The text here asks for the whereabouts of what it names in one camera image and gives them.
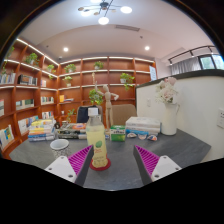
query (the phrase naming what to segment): wooden bookshelf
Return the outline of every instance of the wooden bookshelf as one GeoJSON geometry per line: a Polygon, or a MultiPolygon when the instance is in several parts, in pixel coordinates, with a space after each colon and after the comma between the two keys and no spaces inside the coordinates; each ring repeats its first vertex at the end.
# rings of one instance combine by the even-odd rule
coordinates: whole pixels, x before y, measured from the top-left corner
{"type": "MultiPolygon", "coordinates": [[[[12,71],[16,73],[13,84],[0,84],[0,99],[4,99],[4,115],[0,117],[0,129],[6,128],[9,124],[12,126],[14,140],[10,142],[2,151],[3,157],[10,159],[9,153],[19,144],[27,139],[28,132],[21,134],[18,121],[32,116],[42,118],[42,112],[53,111],[54,118],[62,122],[66,120],[69,110],[77,109],[83,105],[91,105],[89,100],[89,91],[94,89],[92,73],[95,73],[98,89],[102,92],[103,85],[107,84],[111,93],[119,95],[118,100],[111,98],[112,105],[133,104],[135,105],[135,86],[145,82],[150,82],[150,68],[156,68],[154,61],[139,59],[135,57],[111,57],[102,56],[94,58],[77,58],[68,62],[58,64],[48,57],[45,53],[33,47],[30,43],[23,40],[16,40],[14,51],[7,59],[6,73],[12,71]],[[26,56],[30,53],[38,55],[39,64],[28,65],[25,62],[26,56]],[[94,68],[94,63],[101,61],[104,67],[98,71],[94,68]],[[50,73],[47,69],[48,65],[54,65],[56,72],[50,73]],[[75,64],[76,70],[66,73],[65,67],[68,64],[75,64]],[[120,75],[125,72],[135,77],[134,87],[125,90],[123,84],[120,83],[120,75]],[[18,84],[19,75],[27,75],[37,78],[37,86],[18,84]],[[67,87],[63,81],[65,76],[71,76],[71,87],[67,87]],[[41,80],[46,81],[46,87],[41,86],[41,80]],[[67,98],[74,98],[72,102],[63,102],[59,100],[60,95],[66,95],[67,98]],[[54,103],[41,105],[41,97],[53,97],[54,103]],[[16,110],[16,101],[34,99],[34,107],[16,110]]],[[[102,103],[103,121],[105,124],[105,101],[102,103]]],[[[72,115],[72,122],[76,122],[77,115],[72,115]]]]}

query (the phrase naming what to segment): red coaster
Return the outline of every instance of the red coaster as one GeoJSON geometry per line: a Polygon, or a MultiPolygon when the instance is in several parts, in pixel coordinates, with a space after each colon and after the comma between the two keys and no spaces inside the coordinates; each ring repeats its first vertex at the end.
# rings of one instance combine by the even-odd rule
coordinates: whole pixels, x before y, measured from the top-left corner
{"type": "Polygon", "coordinates": [[[107,160],[108,160],[107,165],[106,165],[105,167],[99,167],[99,168],[94,167],[94,166],[92,165],[93,160],[91,160],[90,168],[93,169],[93,170],[96,170],[96,171],[106,170],[106,169],[108,169],[108,168],[110,167],[110,165],[111,165],[111,161],[110,161],[108,158],[107,158],[107,160]]]}

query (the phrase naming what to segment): ceiling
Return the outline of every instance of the ceiling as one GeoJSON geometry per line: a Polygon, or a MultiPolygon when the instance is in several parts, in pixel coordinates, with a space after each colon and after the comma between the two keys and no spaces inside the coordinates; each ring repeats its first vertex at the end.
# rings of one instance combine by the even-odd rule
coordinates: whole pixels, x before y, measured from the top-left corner
{"type": "Polygon", "coordinates": [[[108,11],[107,25],[98,24],[105,14],[103,10],[100,15],[89,17],[78,11],[79,7],[97,4],[90,0],[61,1],[32,20],[19,37],[58,63],[91,56],[157,58],[166,63],[169,57],[181,52],[214,45],[193,20],[164,1],[113,0],[112,5],[129,6],[132,13],[124,14],[119,8],[116,12],[108,11]],[[117,29],[116,25],[140,30],[117,29]]]}

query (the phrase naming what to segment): ceiling light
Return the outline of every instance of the ceiling light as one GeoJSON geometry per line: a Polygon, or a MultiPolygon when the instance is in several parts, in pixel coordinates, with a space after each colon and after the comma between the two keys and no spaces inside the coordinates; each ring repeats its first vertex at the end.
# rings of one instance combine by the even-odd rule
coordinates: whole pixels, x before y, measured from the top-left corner
{"type": "Polygon", "coordinates": [[[101,0],[91,0],[92,3],[100,3],[101,0]]]}
{"type": "Polygon", "coordinates": [[[132,8],[130,8],[128,6],[123,6],[123,7],[121,7],[121,12],[123,12],[123,13],[131,13],[132,12],[132,8]]]}
{"type": "Polygon", "coordinates": [[[106,25],[107,23],[109,23],[109,19],[107,17],[101,17],[98,20],[100,25],[106,25]]]}
{"type": "Polygon", "coordinates": [[[115,13],[116,8],[114,7],[119,7],[121,12],[123,13],[132,12],[132,9],[128,6],[112,5],[113,0],[111,0],[110,2],[106,2],[105,0],[91,0],[91,2],[95,3],[96,5],[82,6],[78,8],[78,11],[81,11],[82,16],[90,16],[91,14],[97,16],[101,12],[103,13],[105,11],[104,16],[98,20],[101,25],[106,25],[109,22],[109,19],[106,17],[106,15],[109,10],[115,13]]]}
{"type": "Polygon", "coordinates": [[[82,16],[90,16],[92,13],[89,9],[85,9],[84,11],[82,11],[81,15],[82,16]]]}

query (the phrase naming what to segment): potted plant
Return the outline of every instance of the potted plant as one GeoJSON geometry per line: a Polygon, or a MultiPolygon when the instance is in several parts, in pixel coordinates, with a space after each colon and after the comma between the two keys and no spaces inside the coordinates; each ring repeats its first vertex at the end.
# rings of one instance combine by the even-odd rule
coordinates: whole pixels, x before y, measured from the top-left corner
{"type": "Polygon", "coordinates": [[[48,71],[48,72],[55,73],[56,70],[53,70],[53,69],[54,69],[54,65],[48,65],[48,66],[47,66],[47,71],[48,71]]]}
{"type": "Polygon", "coordinates": [[[75,113],[75,109],[72,109],[72,110],[69,110],[69,111],[68,111],[67,118],[66,118],[66,120],[68,121],[68,123],[71,122],[71,116],[72,116],[72,115],[75,115],[75,114],[76,114],[76,113],[75,113]]]}
{"type": "Polygon", "coordinates": [[[74,64],[69,64],[65,67],[65,71],[66,73],[70,73],[70,72],[74,72],[76,69],[75,65],[74,64]]]}
{"type": "Polygon", "coordinates": [[[94,104],[94,102],[97,105],[100,105],[103,103],[103,96],[97,93],[95,89],[92,89],[89,91],[89,98],[92,104],[94,104]]]}
{"type": "Polygon", "coordinates": [[[131,83],[133,83],[135,77],[127,74],[127,73],[122,73],[120,76],[120,81],[121,83],[124,83],[125,90],[129,90],[129,87],[133,87],[131,83]]]}
{"type": "Polygon", "coordinates": [[[67,87],[70,87],[71,86],[71,80],[72,80],[72,77],[71,76],[65,76],[65,78],[64,79],[62,79],[62,80],[64,80],[65,82],[66,82],[66,84],[67,84],[67,87]]]}
{"type": "Polygon", "coordinates": [[[103,68],[103,64],[104,64],[103,62],[97,61],[97,62],[94,63],[94,67],[95,67],[96,70],[98,70],[98,69],[103,68]]]}
{"type": "Polygon", "coordinates": [[[39,66],[39,59],[37,59],[37,55],[35,53],[31,53],[30,55],[26,56],[26,59],[25,59],[25,62],[27,64],[30,64],[30,65],[37,65],[39,66]]]}

